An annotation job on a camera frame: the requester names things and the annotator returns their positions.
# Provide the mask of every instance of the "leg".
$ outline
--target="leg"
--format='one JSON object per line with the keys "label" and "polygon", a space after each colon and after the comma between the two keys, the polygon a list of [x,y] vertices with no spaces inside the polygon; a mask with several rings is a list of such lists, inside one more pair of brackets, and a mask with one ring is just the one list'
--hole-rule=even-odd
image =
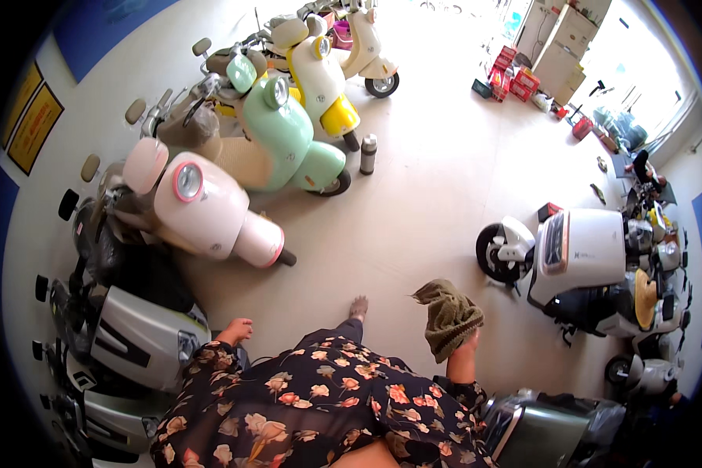
{"label": "leg", "polygon": [[349,317],[340,323],[333,330],[321,329],[316,332],[311,332],[309,335],[305,335],[303,339],[294,347],[294,349],[300,349],[303,347],[308,347],[314,343],[324,342],[325,338],[333,335],[342,335],[345,338],[351,340],[355,343],[362,342],[362,323],[367,316],[367,307],[369,306],[369,301],[366,296],[357,297],[353,303],[351,303],[351,308],[349,310]]}

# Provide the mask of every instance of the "knitted cloth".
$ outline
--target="knitted cloth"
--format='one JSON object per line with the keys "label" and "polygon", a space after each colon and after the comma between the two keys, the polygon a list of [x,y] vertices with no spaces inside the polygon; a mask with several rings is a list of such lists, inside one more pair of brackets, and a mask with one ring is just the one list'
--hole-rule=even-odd
{"label": "knitted cloth", "polygon": [[484,325],[484,313],[446,279],[435,279],[416,291],[412,297],[419,304],[429,305],[429,319],[424,338],[429,342],[439,364]]}

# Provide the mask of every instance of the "scooter headlight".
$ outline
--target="scooter headlight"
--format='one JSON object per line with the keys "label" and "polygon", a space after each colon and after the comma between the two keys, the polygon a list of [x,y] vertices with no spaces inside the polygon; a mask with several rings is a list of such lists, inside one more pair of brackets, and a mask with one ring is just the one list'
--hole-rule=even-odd
{"label": "scooter headlight", "polygon": [[200,348],[200,342],[195,335],[183,330],[177,333],[177,358],[180,365],[187,365],[198,348]]}
{"label": "scooter headlight", "polygon": [[314,40],[314,56],[317,60],[323,60],[330,53],[330,40],[327,36],[318,37]]}
{"label": "scooter headlight", "polygon": [[203,172],[192,161],[180,164],[172,177],[174,194],[178,199],[189,202],[197,198],[203,190]]}
{"label": "scooter headlight", "polygon": [[268,80],[265,85],[265,102],[271,108],[278,110],[289,100],[289,85],[282,76],[276,76]]}

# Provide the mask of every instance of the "round headlight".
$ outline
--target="round headlight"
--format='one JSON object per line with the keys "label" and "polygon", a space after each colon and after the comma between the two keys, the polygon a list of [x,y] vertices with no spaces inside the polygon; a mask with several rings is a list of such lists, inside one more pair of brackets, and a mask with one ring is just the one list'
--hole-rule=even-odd
{"label": "round headlight", "polygon": [[322,60],[330,53],[330,40],[327,36],[318,37],[314,40],[314,56],[317,60]]}
{"label": "round headlight", "polygon": [[182,201],[193,201],[203,190],[203,172],[192,161],[182,163],[172,177],[174,194]]}
{"label": "round headlight", "polygon": [[278,109],[289,100],[289,85],[282,76],[274,76],[265,85],[265,102],[271,108]]}

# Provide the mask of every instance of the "tire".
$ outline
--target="tire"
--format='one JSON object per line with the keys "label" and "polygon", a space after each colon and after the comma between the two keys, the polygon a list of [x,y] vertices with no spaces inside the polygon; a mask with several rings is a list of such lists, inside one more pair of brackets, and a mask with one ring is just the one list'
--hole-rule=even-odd
{"label": "tire", "polygon": [[359,146],[358,144],[358,138],[356,138],[356,130],[351,130],[346,135],[344,135],[344,141],[346,142],[346,146],[351,151],[359,151],[359,149],[361,148],[361,146]]}
{"label": "tire", "polygon": [[284,264],[288,267],[293,267],[296,265],[296,255],[289,252],[286,248],[281,249],[281,253],[278,254],[278,259],[275,263]]}
{"label": "tire", "polygon": [[334,183],[332,183],[334,186],[332,190],[324,190],[323,192],[310,192],[312,195],[317,195],[319,197],[335,197],[336,195],[340,195],[343,192],[346,192],[349,187],[351,186],[351,173],[349,173],[346,169],[340,172],[338,174],[338,177],[335,179]]}
{"label": "tire", "polygon": [[395,92],[395,90],[397,89],[398,85],[401,83],[401,78],[398,76],[397,72],[395,72],[395,74],[392,76],[392,79],[393,79],[392,88],[384,90],[384,91],[379,91],[379,90],[375,89],[374,88],[374,80],[372,80],[371,78],[366,78],[364,80],[364,86],[367,89],[367,91],[369,91],[369,94],[371,94],[372,96],[375,96],[375,98],[382,99],[384,97],[386,98],[387,96],[390,96],[391,94],[393,94]]}
{"label": "tire", "polygon": [[623,378],[617,375],[617,371],[624,369],[629,373],[629,369],[632,367],[632,357],[627,354],[619,354],[614,356],[606,364],[606,370],[603,375],[606,377],[606,381],[613,386],[624,386],[627,382],[627,378]]}
{"label": "tire", "polygon": [[483,270],[484,273],[486,273],[491,279],[501,283],[511,284],[520,279],[520,268],[515,266],[512,269],[505,268],[495,271],[489,267],[489,261],[487,259],[489,244],[492,243],[492,240],[497,235],[501,227],[502,224],[497,222],[490,224],[481,230],[481,232],[478,234],[478,238],[476,239],[476,260],[478,261],[478,266],[481,268],[481,270]]}

